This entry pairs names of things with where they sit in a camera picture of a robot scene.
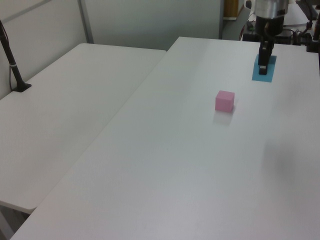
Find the black Franka gripper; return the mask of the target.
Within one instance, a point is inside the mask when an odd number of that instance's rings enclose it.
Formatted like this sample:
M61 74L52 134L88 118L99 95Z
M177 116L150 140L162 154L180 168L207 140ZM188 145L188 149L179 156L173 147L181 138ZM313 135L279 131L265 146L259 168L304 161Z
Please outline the black Franka gripper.
M267 10L255 10L255 32L259 36L260 47L258 53L259 74L268 72L269 57L274 48L275 36L283 31L285 9L268 12Z

